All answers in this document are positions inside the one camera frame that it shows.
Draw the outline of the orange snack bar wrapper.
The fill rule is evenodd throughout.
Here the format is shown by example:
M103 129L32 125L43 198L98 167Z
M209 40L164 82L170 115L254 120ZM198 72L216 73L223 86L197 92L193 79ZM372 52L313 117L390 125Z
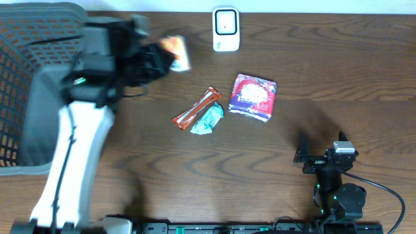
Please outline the orange snack bar wrapper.
M193 104L189 109L179 114L178 116L172 119L172 122L181 130L188 128L196 119L200 111L202 111L206 106L213 104L215 101L219 100L222 97L222 94L210 86L202 97Z

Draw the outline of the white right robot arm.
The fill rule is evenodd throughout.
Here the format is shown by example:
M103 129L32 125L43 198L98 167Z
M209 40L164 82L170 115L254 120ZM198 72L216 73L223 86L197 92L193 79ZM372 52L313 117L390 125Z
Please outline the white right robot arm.
M354 225L363 217L367 192L353 183L343 183L341 174L353 167L358 151L343 132L322 155L312 155L305 134L300 135L294 162L302 163L305 174L315 174L313 199L321 208L316 227L322 233L330 225Z

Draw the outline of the small orange juice carton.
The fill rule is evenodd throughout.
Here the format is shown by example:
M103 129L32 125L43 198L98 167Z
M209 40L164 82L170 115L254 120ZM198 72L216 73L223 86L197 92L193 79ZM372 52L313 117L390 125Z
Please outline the small orange juice carton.
M185 72L191 69L186 40L181 35L167 36L159 40L162 48L174 55L170 69L174 72Z

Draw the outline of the teal green packet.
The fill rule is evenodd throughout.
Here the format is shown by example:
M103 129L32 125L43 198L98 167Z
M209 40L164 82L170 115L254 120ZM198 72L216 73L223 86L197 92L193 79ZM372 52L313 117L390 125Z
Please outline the teal green packet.
M213 132L214 127L224 117L224 110L221 105L214 102L202 117L192 126L191 133L206 135Z

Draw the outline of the floral red purple packet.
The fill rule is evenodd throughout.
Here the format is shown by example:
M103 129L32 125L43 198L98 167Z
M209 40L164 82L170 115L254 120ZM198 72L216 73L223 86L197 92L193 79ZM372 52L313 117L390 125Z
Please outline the floral red purple packet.
M276 93L274 81L238 74L228 105L229 112L268 122L274 111Z

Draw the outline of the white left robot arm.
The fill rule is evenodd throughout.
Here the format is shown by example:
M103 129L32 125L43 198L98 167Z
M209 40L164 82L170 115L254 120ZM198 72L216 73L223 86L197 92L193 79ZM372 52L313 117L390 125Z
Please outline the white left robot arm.
M83 24L84 46L62 77L44 77L60 102L57 144L44 191L27 223L12 233L131 233L126 218L90 221L90 199L105 139L127 86L165 76L174 56L145 44L148 20L91 17Z

